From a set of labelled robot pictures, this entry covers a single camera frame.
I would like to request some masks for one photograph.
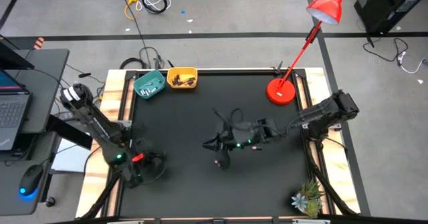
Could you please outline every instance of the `black table surface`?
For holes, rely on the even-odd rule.
[[[300,130],[287,139],[263,145],[262,151],[230,152],[231,168],[214,165],[215,153],[202,143],[216,134],[220,119],[212,108],[228,116],[241,108],[243,119],[274,117],[285,128],[296,117],[296,100],[272,104],[265,87],[272,74],[200,74],[193,90],[167,86],[149,100],[137,97],[132,123],[145,124],[144,137],[167,152],[167,172],[157,182],[124,189],[121,217],[266,217],[301,215],[291,195],[308,180]],[[136,137],[141,131],[134,131]]]
[[[38,134],[34,139],[34,151],[29,160],[19,160],[8,162],[9,167],[0,163],[0,216],[4,215],[30,215],[35,211],[40,195],[45,186],[50,161],[43,164],[43,176],[39,182],[34,198],[22,199],[19,196],[19,182],[26,170],[33,164],[40,164],[49,158],[50,154],[56,151],[59,138],[55,132]]]
[[[16,52],[23,58],[27,57],[35,69],[50,74],[57,80],[61,79],[70,53],[68,49],[41,49],[30,53],[28,51]],[[18,70],[7,72],[15,77]],[[59,84],[53,78],[35,70],[20,70],[16,80],[33,94],[26,116],[28,120],[22,124],[20,133],[41,133],[45,130]]]

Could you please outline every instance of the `concrete floor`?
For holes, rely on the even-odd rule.
[[[357,33],[356,0],[344,0],[339,26],[323,25],[324,32]],[[308,32],[313,26],[306,13],[307,0],[173,0],[162,15],[142,11],[138,22],[143,34]],[[18,0],[0,29],[5,36],[121,35],[136,34],[132,21],[123,16],[123,0]],[[394,31],[428,31],[428,0],[408,14]],[[428,38],[404,37],[409,44],[404,65],[410,70],[428,58]],[[376,43],[374,51],[392,58],[393,39]],[[328,38],[327,50],[339,88],[350,92],[361,112],[349,122],[358,165],[371,214],[378,217],[428,219],[428,66],[407,74],[395,63],[366,53],[365,38]],[[213,38],[146,40],[176,66],[200,68],[270,67],[281,60],[291,64],[304,38]],[[105,79],[109,69],[118,68],[129,57],[138,57],[139,40],[47,41],[43,48],[68,48],[68,63]],[[315,41],[299,67],[324,67]],[[79,80],[67,68],[67,82],[80,81],[94,91],[99,84]],[[58,204],[43,205],[28,217],[0,217],[0,223],[47,223],[74,217],[82,185],[79,174],[53,179],[50,194]]]

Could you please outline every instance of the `teal basket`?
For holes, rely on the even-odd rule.
[[[163,88],[165,88],[165,78],[158,70],[150,71],[134,82],[135,92],[145,100]]]

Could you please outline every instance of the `wooden border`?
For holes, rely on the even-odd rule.
[[[228,70],[263,70],[265,68],[245,68],[245,69],[228,69]],[[306,79],[312,103],[317,104],[323,99],[330,96],[324,70],[322,68],[305,68]],[[104,90],[103,101],[101,103],[101,111],[110,119],[117,120],[119,115],[120,101],[122,97],[122,91],[124,86],[126,70],[109,70],[106,87]],[[301,97],[302,105],[304,108],[307,107],[306,98],[304,95],[302,79],[298,78],[298,93]],[[129,84],[128,95],[126,98],[126,105],[124,111],[124,119],[127,120],[130,114],[130,106],[132,102],[132,82]],[[342,135],[340,132],[330,131],[329,136],[331,139],[342,143]],[[329,140],[323,142],[324,159],[328,172],[328,178],[330,184],[340,195],[343,201],[355,212],[359,212],[358,201],[356,199],[356,193],[354,184],[352,182],[352,176],[349,169],[348,160],[346,158],[344,149]],[[92,150],[98,147],[98,144],[92,146]],[[313,157],[318,164],[318,156],[315,152],[314,143],[311,143],[311,151]],[[84,177],[84,183],[82,185],[82,192],[80,195],[78,210],[76,217],[82,216],[86,213],[92,204],[96,201],[99,194],[102,192],[107,181],[108,166],[104,162],[101,150],[94,153],[88,161],[86,175]],[[118,185],[116,183],[115,188],[112,191],[109,200],[107,216],[114,215],[114,209],[116,207],[116,198],[118,194]],[[323,213],[328,213],[328,207],[326,204],[326,198],[322,199],[323,202]],[[258,219],[269,219],[272,217],[257,217]],[[281,219],[289,219],[294,217],[280,217]],[[201,218],[190,218],[181,220],[201,220]],[[239,219],[255,219],[255,217],[240,217]],[[179,220],[179,219],[161,219],[161,220]]]

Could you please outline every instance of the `yellow bin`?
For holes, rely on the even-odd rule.
[[[180,81],[188,80],[190,78],[195,78],[193,80],[193,84],[181,84],[174,85],[174,79],[178,76],[180,76]],[[167,82],[172,88],[194,88],[197,85],[198,82],[198,70],[194,67],[176,67],[176,68],[170,68],[168,70],[167,74]]]

